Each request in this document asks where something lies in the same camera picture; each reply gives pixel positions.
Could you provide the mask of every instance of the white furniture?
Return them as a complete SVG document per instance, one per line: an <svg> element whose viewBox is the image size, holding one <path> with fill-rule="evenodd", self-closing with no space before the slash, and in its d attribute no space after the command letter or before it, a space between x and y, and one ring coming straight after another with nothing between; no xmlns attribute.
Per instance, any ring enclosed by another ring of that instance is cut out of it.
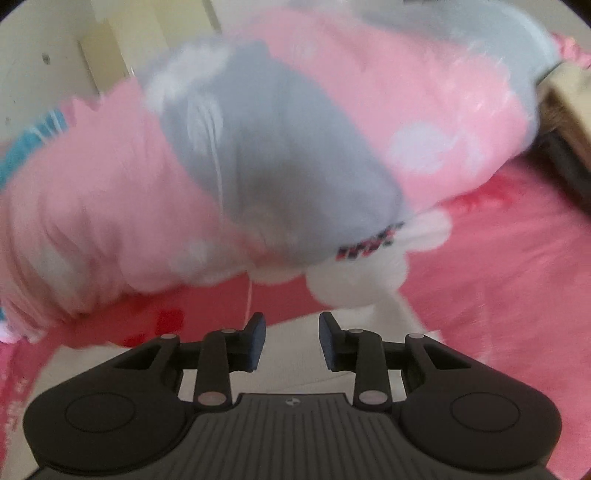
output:
<svg viewBox="0 0 591 480"><path fill-rule="evenodd" d="M217 28L208 0L128 0L81 40L100 92L169 48Z"/></svg>

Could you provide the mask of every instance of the white string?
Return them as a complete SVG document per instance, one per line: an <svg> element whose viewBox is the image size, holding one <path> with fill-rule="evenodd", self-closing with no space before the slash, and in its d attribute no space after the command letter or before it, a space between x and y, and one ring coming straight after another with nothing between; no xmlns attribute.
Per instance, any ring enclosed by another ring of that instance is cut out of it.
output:
<svg viewBox="0 0 591 480"><path fill-rule="evenodd" d="M209 137L209 147L212 152L213 157L213 164L216 169L216 180L217 180L217 203L219 205L219 222L220 222L220 234L223 231L223 214L224 214L224 205L223 205L223 182L222 182L222 166L220 163L220 159L217 156L217 138L216 138L216 131L215 131L215 121L213 119L212 113L207 110L209 114L209 122L205 122L207 126L207 136Z"/></svg>

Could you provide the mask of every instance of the ribbed plate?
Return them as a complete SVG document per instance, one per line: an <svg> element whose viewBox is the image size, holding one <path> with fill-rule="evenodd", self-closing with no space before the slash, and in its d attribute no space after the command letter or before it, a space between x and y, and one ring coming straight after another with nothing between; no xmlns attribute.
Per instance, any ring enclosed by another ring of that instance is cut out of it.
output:
<svg viewBox="0 0 591 480"><path fill-rule="evenodd" d="M43 469L31 480L89 480ZM110 480L556 480L541 466L497 476L432 460L384 414L344 395L244 395L231 411L197 418L179 446Z"/></svg>

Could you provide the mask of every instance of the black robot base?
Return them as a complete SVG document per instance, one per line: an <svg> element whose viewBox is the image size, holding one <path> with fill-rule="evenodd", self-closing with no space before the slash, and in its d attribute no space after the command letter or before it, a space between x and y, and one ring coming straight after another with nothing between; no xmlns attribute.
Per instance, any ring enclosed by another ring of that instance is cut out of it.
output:
<svg viewBox="0 0 591 480"><path fill-rule="evenodd" d="M550 480L560 415L543 394L423 335L383 342L320 315L344 394L243 393L265 343L256 314L202 342L165 335L40 395L24 417L31 480ZM193 402L178 398L196 369ZM388 370L407 399L393 402Z"/></svg>

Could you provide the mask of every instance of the logo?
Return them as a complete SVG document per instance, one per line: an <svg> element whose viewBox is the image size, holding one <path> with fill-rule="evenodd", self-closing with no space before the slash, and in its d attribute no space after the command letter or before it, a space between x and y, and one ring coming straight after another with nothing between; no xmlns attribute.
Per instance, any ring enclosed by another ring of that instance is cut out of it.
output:
<svg viewBox="0 0 591 480"><path fill-rule="evenodd" d="M289 407L297 407L301 403L299 398L291 397L289 400L285 401L285 405Z"/></svg>
<svg viewBox="0 0 591 480"><path fill-rule="evenodd" d="M357 260L361 257L368 257L377 251L380 247L390 247L394 243L394 236L396 231L404 226L404 222L391 225L386 230L374 235L372 238L364 240L357 245L348 245L339 248L339 253L336 255L337 261L340 260Z"/></svg>

